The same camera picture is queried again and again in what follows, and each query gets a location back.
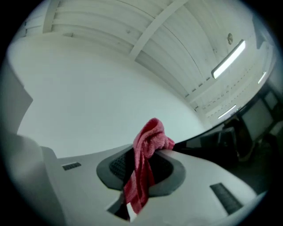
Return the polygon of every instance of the black mesh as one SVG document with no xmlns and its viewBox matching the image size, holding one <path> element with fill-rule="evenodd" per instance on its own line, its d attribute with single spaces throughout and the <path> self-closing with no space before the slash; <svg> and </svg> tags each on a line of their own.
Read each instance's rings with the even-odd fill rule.
<svg viewBox="0 0 283 226">
<path fill-rule="evenodd" d="M 156 184 L 169 177 L 173 171 L 173 165 L 156 153 L 149 159 L 149 164 Z M 131 149 L 116 158 L 110 163 L 109 168 L 125 185 L 134 170 L 134 150 Z"/>
<path fill-rule="evenodd" d="M 222 183 L 211 185 L 210 187 L 229 215 L 243 207 Z"/>
<path fill-rule="evenodd" d="M 74 163 L 71 163 L 71 164 L 63 165 L 62 167 L 63 167 L 64 170 L 71 170 L 71 169 L 79 167 L 79 166 L 81 166 L 80 163 L 74 162 Z"/>
</svg>

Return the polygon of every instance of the towel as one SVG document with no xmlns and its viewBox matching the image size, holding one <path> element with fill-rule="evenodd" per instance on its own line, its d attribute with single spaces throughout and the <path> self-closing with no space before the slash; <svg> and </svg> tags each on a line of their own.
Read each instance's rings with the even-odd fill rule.
<svg viewBox="0 0 283 226">
<path fill-rule="evenodd" d="M 133 211 L 138 214 L 149 197 L 149 187 L 154 185 L 153 173 L 148 159 L 156 149 L 172 150 L 175 143 L 164 133 L 160 120 L 153 118 L 134 139 L 134 171 L 124 187 L 126 204 L 130 203 Z"/>
</svg>

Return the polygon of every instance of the wall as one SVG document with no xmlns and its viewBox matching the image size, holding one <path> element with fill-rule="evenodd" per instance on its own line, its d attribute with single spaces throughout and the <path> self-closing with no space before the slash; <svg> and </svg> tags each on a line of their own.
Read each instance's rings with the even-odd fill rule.
<svg viewBox="0 0 283 226">
<path fill-rule="evenodd" d="M 152 117 L 175 142 L 205 131 L 157 76 L 93 43 L 57 34 L 25 37 L 10 45 L 8 58 L 34 100 L 19 134 L 59 158 L 132 143 Z"/>
</svg>

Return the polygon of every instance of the ceiling light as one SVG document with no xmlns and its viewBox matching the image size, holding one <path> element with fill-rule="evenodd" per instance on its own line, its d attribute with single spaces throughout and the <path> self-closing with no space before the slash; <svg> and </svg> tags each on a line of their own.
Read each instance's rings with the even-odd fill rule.
<svg viewBox="0 0 283 226">
<path fill-rule="evenodd" d="M 233 107 L 231 107 L 228 111 L 226 111 L 226 112 L 223 113 L 221 116 L 219 116 L 218 119 L 220 119 L 221 117 L 223 117 L 224 115 L 226 115 L 227 113 L 229 113 L 230 111 L 232 111 L 235 107 L 236 107 L 236 105 L 234 105 Z"/>
<path fill-rule="evenodd" d="M 212 77 L 217 79 L 240 55 L 240 53 L 245 49 L 246 42 L 241 40 L 239 44 L 228 54 L 224 60 L 211 72 Z"/>
<path fill-rule="evenodd" d="M 261 82 L 261 80 L 265 77 L 266 72 L 263 73 L 263 75 L 261 76 L 260 80 L 257 82 L 257 84 L 259 84 Z"/>
</svg>

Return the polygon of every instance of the white panel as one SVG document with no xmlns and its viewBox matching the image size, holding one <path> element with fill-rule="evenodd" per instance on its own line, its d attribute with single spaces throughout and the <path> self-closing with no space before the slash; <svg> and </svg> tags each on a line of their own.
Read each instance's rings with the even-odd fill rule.
<svg viewBox="0 0 283 226">
<path fill-rule="evenodd" d="M 163 10 L 167 8 L 167 6 L 172 3 L 173 1 L 169 1 L 169 0 L 145 0 L 150 2 L 153 5 L 156 5 L 160 8 L 162 8 Z"/>
<path fill-rule="evenodd" d="M 165 82 L 100 45 L 45 34 L 18 40 L 8 56 L 34 98 L 19 134 L 60 157 L 131 143 L 152 117 L 175 142 L 205 131 L 196 112 Z"/>
<path fill-rule="evenodd" d="M 88 20 L 77 20 L 77 19 L 54 19 L 53 24 L 57 25 L 73 25 L 77 27 L 82 27 L 87 30 L 101 30 L 105 33 L 112 34 L 113 36 L 117 36 L 120 39 L 127 41 L 130 44 L 135 44 L 137 40 L 132 36 L 129 36 L 126 31 L 122 32 L 119 28 L 115 26 L 106 26 L 100 22 L 91 22 Z"/>
<path fill-rule="evenodd" d="M 38 27 L 43 25 L 43 17 L 36 17 L 35 19 L 30 19 L 26 21 L 26 29 Z"/>
<path fill-rule="evenodd" d="M 215 13 L 210 9 L 207 3 L 207 0 L 191 0 L 184 6 L 192 13 L 204 30 L 217 62 L 219 63 L 222 58 L 228 54 L 226 34 L 222 32 L 222 22 L 216 20 Z"/>
<path fill-rule="evenodd" d="M 224 22 L 227 23 L 229 32 L 233 35 L 233 43 L 228 45 L 229 50 L 232 50 L 241 39 L 247 40 L 254 37 L 253 12 L 239 0 L 222 1 L 221 5 L 226 4 L 227 12 L 229 12 L 229 19 L 225 19 Z M 235 33 L 231 30 L 231 25 L 233 25 Z"/>
<path fill-rule="evenodd" d="M 143 51 L 160 63 L 170 74 L 172 74 L 181 83 L 188 93 L 197 87 L 185 74 L 185 72 L 174 63 L 172 56 L 168 55 L 164 49 L 157 45 L 154 41 L 149 40 Z"/>
<path fill-rule="evenodd" d="M 256 81 L 257 77 L 262 74 L 263 68 L 266 61 L 267 49 L 264 45 L 262 45 L 262 48 L 260 50 L 257 50 L 257 55 L 253 58 L 253 64 L 250 64 L 250 68 L 245 71 L 244 74 L 238 73 L 238 71 L 235 71 L 235 74 L 238 75 L 238 78 L 234 79 L 230 82 L 228 86 L 223 85 L 223 94 L 216 97 L 213 101 L 206 103 L 204 106 L 204 110 L 207 114 L 211 114 L 213 110 L 215 110 L 216 107 L 223 107 L 226 105 L 226 103 L 232 101 L 238 95 L 241 94 L 241 92 L 252 82 Z"/>
<path fill-rule="evenodd" d="M 210 74 L 208 74 L 207 72 L 209 71 L 210 73 L 213 68 L 211 68 L 211 70 L 206 70 L 205 74 L 205 72 L 202 72 L 203 69 L 200 67 L 200 65 L 198 65 L 200 61 L 203 62 L 208 59 L 205 54 L 207 50 L 204 50 L 201 42 L 199 42 L 200 37 L 196 35 L 194 30 L 190 30 L 190 28 L 188 27 L 190 26 L 191 22 L 187 23 L 181 20 L 181 18 L 178 16 L 178 12 L 180 10 L 181 8 L 177 10 L 177 12 L 173 14 L 170 18 L 168 18 L 165 21 L 164 26 L 168 28 L 180 40 L 190 57 L 195 62 L 199 72 L 192 74 L 191 77 L 194 77 L 197 80 L 197 85 L 200 85 L 205 82 L 207 77 L 210 76 Z"/>
<path fill-rule="evenodd" d="M 128 55 L 133 45 L 117 38 L 113 35 L 101 32 L 99 30 L 87 30 L 77 26 L 53 25 L 53 32 L 72 33 L 73 38 L 80 38 L 91 42 L 99 43 L 107 48 Z"/>
<path fill-rule="evenodd" d="M 42 27 L 37 26 L 37 27 L 28 29 L 26 36 L 34 36 L 34 35 L 40 35 L 40 34 L 42 34 Z"/>
<path fill-rule="evenodd" d="M 51 0 L 50 3 L 48 4 L 47 10 L 44 16 L 42 33 L 47 33 L 47 32 L 52 31 L 52 21 L 55 17 L 55 11 L 59 3 L 60 3 L 60 0 Z"/>
<path fill-rule="evenodd" d="M 176 0 L 170 4 L 165 10 L 163 10 L 152 23 L 146 28 L 144 33 L 141 35 L 134 48 L 130 53 L 132 59 L 136 59 L 142 48 L 145 46 L 150 37 L 154 32 L 164 23 L 164 21 L 170 17 L 178 8 L 180 8 L 188 0 Z"/>
<path fill-rule="evenodd" d="M 187 41 L 187 47 L 192 47 L 192 49 L 187 49 L 188 52 L 193 57 L 195 63 L 197 64 L 202 77 L 206 80 L 211 77 L 211 71 L 217 63 L 216 57 L 213 52 L 213 48 L 209 42 L 208 37 L 201 28 L 195 17 L 187 10 L 186 7 L 181 7 L 176 11 L 175 19 L 178 19 L 179 26 L 183 25 L 184 32 L 186 35 L 183 36 Z"/>
<path fill-rule="evenodd" d="M 199 81 L 191 76 L 199 73 L 198 68 L 180 41 L 175 36 L 171 37 L 169 34 L 172 33 L 164 27 L 164 29 L 158 29 L 152 36 L 151 40 L 155 42 L 155 45 L 159 45 L 165 51 L 165 53 L 162 52 L 161 55 L 157 56 L 156 60 L 159 61 L 158 58 L 163 58 L 164 54 L 172 57 L 172 61 L 169 62 L 168 66 L 175 64 L 174 66 L 180 67 L 186 80 L 193 84 L 193 86 L 190 86 L 190 90 L 192 91 L 193 89 L 198 88 L 199 85 Z"/>
<path fill-rule="evenodd" d="M 230 52 L 241 39 L 246 40 L 254 33 L 251 14 L 250 17 L 246 18 L 246 14 L 244 14 L 242 10 L 235 13 L 233 3 L 232 1 L 230 2 L 229 4 L 226 0 L 205 1 L 208 10 L 213 13 L 217 23 L 220 25 L 221 34 L 223 38 L 225 38 L 223 44 L 226 44 L 228 52 Z M 245 23 L 242 23 L 241 17 L 244 17 Z M 227 41 L 228 33 L 231 33 L 233 36 L 233 43 L 231 45 L 229 45 Z"/>
<path fill-rule="evenodd" d="M 182 86 L 181 83 L 176 80 L 162 65 L 156 62 L 152 57 L 150 57 L 145 52 L 141 51 L 136 58 L 136 62 L 149 69 L 155 75 L 164 80 L 169 86 L 171 86 L 181 97 L 187 96 L 188 92 Z"/>
<path fill-rule="evenodd" d="M 220 99 L 226 99 L 226 91 L 234 88 L 234 85 L 237 84 L 239 79 L 242 76 L 246 76 L 246 79 L 249 77 L 249 72 L 251 68 L 258 69 L 255 64 L 259 57 L 266 57 L 265 55 L 259 55 L 259 51 L 256 50 L 256 42 L 254 39 L 247 40 L 247 47 L 244 52 L 241 54 L 239 59 L 236 59 L 233 64 L 228 68 L 223 74 L 217 79 L 208 80 L 204 85 L 199 89 L 193 92 L 192 95 L 189 95 L 186 99 L 189 102 L 201 98 L 204 105 L 210 105 L 210 102 L 221 101 Z"/>
<path fill-rule="evenodd" d="M 151 15 L 154 18 L 156 18 L 163 11 L 161 7 L 146 0 L 117 0 L 117 1 L 124 2 L 128 5 L 132 5 L 144 11 L 145 13 Z"/>
<path fill-rule="evenodd" d="M 108 31 L 108 33 L 114 36 L 125 36 L 130 39 L 138 40 L 141 36 L 141 32 L 137 29 L 120 23 L 118 20 L 112 20 L 109 17 L 101 17 L 96 14 L 88 13 L 57 13 L 54 24 L 58 21 L 65 21 L 65 23 L 70 24 L 71 22 L 76 22 L 75 24 L 81 24 L 82 26 L 92 27 L 101 31 Z"/>
<path fill-rule="evenodd" d="M 127 26 L 131 26 L 133 29 L 137 29 L 140 32 L 144 32 L 147 26 L 150 24 L 151 20 L 146 19 L 145 17 L 130 11 L 129 9 L 123 8 L 121 6 L 113 6 L 108 4 L 102 3 L 95 3 L 91 6 L 86 5 L 75 5 L 75 4 L 67 4 L 67 6 L 60 6 L 56 13 L 62 14 L 78 14 L 78 13 L 85 13 L 86 16 L 89 16 L 89 19 L 99 19 L 103 20 L 103 17 L 111 18 L 113 22 L 121 22 Z M 99 15 L 100 18 L 94 18 L 92 15 Z"/>
<path fill-rule="evenodd" d="M 82 6 L 82 7 L 101 7 L 101 8 L 116 8 L 117 11 L 121 12 L 123 15 L 124 11 L 128 11 L 128 13 L 133 13 L 133 15 L 136 15 L 137 20 L 141 20 L 142 22 L 144 19 L 148 21 L 154 20 L 154 17 L 151 16 L 150 14 L 146 13 L 145 11 L 133 7 L 131 4 L 124 3 L 119 0 L 92 0 L 92 1 L 87 1 L 87 0 L 62 0 L 60 2 L 60 7 L 77 7 L 77 6 Z"/>
</svg>

